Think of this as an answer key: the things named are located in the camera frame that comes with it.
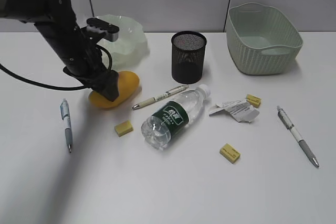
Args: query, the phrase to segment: yellow eraser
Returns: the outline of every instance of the yellow eraser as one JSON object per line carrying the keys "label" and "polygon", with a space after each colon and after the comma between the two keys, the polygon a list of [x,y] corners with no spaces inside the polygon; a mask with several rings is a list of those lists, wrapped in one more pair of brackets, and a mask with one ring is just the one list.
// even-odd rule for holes
{"label": "yellow eraser", "polygon": [[254,107],[258,108],[261,103],[261,99],[258,97],[254,97],[253,95],[248,94],[246,97],[247,101]]}
{"label": "yellow eraser", "polygon": [[117,126],[114,127],[116,133],[118,134],[119,137],[124,136],[127,133],[130,133],[133,131],[133,126],[130,123],[130,121],[123,122]]}
{"label": "yellow eraser", "polygon": [[237,152],[231,145],[226,144],[221,149],[220,152],[227,160],[229,160],[232,164],[236,162],[240,157],[240,153]]}

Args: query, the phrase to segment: light green basket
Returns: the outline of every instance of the light green basket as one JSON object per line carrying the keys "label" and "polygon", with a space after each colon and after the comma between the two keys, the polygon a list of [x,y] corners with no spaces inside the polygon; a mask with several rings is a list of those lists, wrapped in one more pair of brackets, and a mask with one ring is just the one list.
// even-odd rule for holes
{"label": "light green basket", "polygon": [[233,7],[228,13],[227,45],[245,74],[277,74],[293,63],[303,41],[278,9],[258,3]]}

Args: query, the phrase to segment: white pen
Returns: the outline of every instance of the white pen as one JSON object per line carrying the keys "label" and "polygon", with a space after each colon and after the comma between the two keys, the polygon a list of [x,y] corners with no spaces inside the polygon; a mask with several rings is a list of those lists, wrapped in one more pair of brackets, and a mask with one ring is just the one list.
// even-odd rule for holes
{"label": "white pen", "polygon": [[278,116],[282,123],[285,125],[285,127],[292,133],[293,137],[295,140],[298,142],[300,145],[301,149],[309,159],[309,161],[316,167],[319,168],[319,162],[317,162],[317,159],[314,155],[314,153],[311,151],[309,148],[308,144],[305,142],[299,131],[295,128],[294,124],[292,121],[289,119],[288,115],[285,113],[285,111],[280,108],[280,106],[277,106],[278,110]]}
{"label": "white pen", "polygon": [[158,101],[161,101],[162,99],[170,97],[171,95],[180,93],[180,92],[186,90],[187,88],[189,88],[189,85],[178,86],[178,87],[176,87],[174,89],[168,90],[167,92],[165,92],[164,94],[162,94],[162,95],[160,95],[158,97],[152,97],[152,98],[149,98],[149,99],[147,99],[147,100],[145,100],[143,102],[139,102],[138,104],[134,105],[132,107],[132,109],[133,110],[137,110],[137,109],[146,107],[146,106],[148,106],[150,104],[156,103]]}
{"label": "white pen", "polygon": [[71,153],[72,152],[72,129],[71,129],[69,104],[67,100],[63,99],[60,108],[61,108],[62,120],[64,122],[65,140],[66,140],[69,152]]}

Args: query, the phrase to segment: plastic water bottle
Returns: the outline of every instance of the plastic water bottle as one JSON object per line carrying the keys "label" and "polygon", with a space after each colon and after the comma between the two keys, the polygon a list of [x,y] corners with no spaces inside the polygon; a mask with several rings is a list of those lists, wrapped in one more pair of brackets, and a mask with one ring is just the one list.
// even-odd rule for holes
{"label": "plastic water bottle", "polygon": [[181,128],[195,120],[209,96],[210,89],[204,84],[178,94],[144,121],[141,132],[145,140],[157,149],[166,145]]}

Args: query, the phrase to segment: pen tip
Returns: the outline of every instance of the pen tip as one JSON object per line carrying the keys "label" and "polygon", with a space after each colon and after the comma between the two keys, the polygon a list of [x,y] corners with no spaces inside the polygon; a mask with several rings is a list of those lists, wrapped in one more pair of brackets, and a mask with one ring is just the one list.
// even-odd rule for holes
{"label": "pen tip", "polygon": [[134,105],[133,107],[132,107],[132,110],[136,110],[136,109],[138,109],[140,106],[137,104],[137,105]]}
{"label": "pen tip", "polygon": [[316,168],[319,168],[320,165],[319,165],[319,162],[317,162],[316,158],[313,157],[313,165],[316,167]]}

